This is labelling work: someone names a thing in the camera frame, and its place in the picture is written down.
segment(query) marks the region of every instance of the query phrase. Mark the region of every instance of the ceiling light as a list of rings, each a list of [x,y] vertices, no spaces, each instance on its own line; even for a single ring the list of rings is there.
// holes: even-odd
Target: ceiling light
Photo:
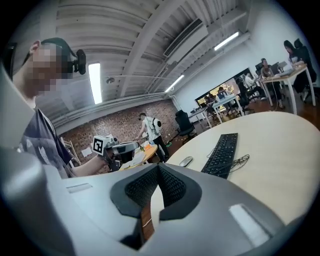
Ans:
[[[100,80],[100,63],[90,64],[89,69],[89,78],[90,85],[92,90],[92,95],[95,104],[102,102],[101,98],[101,80]]]
[[[182,74],[177,80],[175,80],[175,82],[173,84],[171,84],[171,86],[165,90],[165,93],[169,92],[169,90],[176,85],[176,83],[178,83],[182,78],[184,77],[184,75]]]
[[[214,47],[214,50],[218,50],[219,48],[221,48],[222,46],[224,46],[225,44],[227,44],[228,42],[230,42],[232,39],[235,39],[237,36],[239,36],[239,32],[234,33],[232,36],[228,37],[226,40],[224,40],[223,42],[219,43],[216,47]]]

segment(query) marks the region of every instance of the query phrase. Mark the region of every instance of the white wall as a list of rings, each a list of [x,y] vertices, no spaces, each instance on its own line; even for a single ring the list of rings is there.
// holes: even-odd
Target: white wall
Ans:
[[[312,66],[319,77],[320,69],[307,39],[290,15],[277,3],[267,0],[252,1],[248,30],[251,32],[250,40],[246,45],[251,52],[254,63],[251,68],[266,58],[269,64],[287,61],[289,54],[284,47],[284,41],[294,44],[296,39],[307,46]]]
[[[195,101],[197,97],[244,69],[249,68],[251,73],[255,74],[255,66],[261,58],[266,58],[271,65],[288,61],[285,40],[293,44],[300,38],[308,47],[319,84],[320,69],[311,47],[299,27],[278,4],[267,0],[253,0],[247,28],[251,33],[249,40],[214,61],[175,93],[183,111],[190,113],[193,108],[198,107]]]
[[[245,70],[251,63],[253,63],[253,60],[245,44],[242,43],[228,51],[174,94],[182,110],[190,113],[194,108],[198,108],[199,106],[195,101],[197,97]]]

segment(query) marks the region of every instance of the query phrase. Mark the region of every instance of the ceiling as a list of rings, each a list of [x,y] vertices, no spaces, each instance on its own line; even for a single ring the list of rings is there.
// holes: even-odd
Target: ceiling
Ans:
[[[18,43],[17,70],[30,45],[60,37],[87,63],[101,64],[103,104],[119,98],[164,92],[191,67],[203,65],[212,49],[233,33],[246,32],[248,0],[51,0],[35,8],[12,37]],[[171,42],[194,20],[209,35],[177,64],[163,55]],[[161,74],[166,79],[157,79]],[[36,100],[52,120],[94,106],[89,73],[68,80]]]

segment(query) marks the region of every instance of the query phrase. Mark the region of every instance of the brick wall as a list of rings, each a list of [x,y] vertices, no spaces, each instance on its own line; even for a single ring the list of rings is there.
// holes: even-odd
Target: brick wall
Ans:
[[[69,130],[61,136],[65,141],[72,142],[80,162],[84,164],[96,155],[92,153],[84,157],[81,153],[81,150],[87,147],[91,148],[90,144],[93,142],[93,136],[95,135],[107,136],[112,134],[120,143],[133,141],[142,126],[142,121],[138,120],[140,113],[146,113],[148,117],[156,117],[161,121],[164,129],[164,132],[161,132],[162,139],[166,143],[170,137],[173,138],[177,134],[176,112],[177,109],[171,99],[160,100],[108,114]],[[144,141],[145,139],[142,138],[139,140],[140,143]],[[108,170],[108,167],[105,167],[99,173]]]

